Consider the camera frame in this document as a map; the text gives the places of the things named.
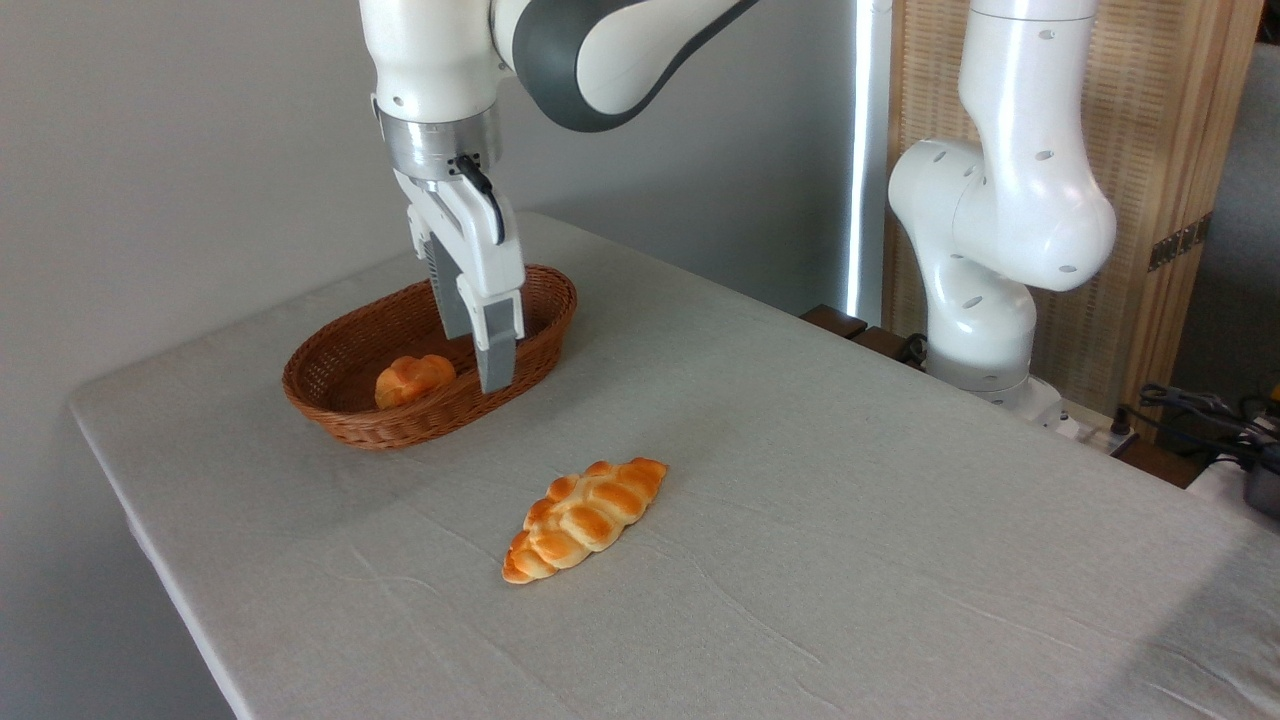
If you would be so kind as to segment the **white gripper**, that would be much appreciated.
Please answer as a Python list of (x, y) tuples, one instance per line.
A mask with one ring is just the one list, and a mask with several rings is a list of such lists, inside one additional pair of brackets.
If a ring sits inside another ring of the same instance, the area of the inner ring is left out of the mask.
[(394, 177), (410, 201), (410, 238), (428, 264), (445, 337), (474, 337), (484, 393), (508, 387), (525, 337), (525, 265), (518, 232), (504, 219), (509, 204), (465, 176), (420, 179), (396, 170)]

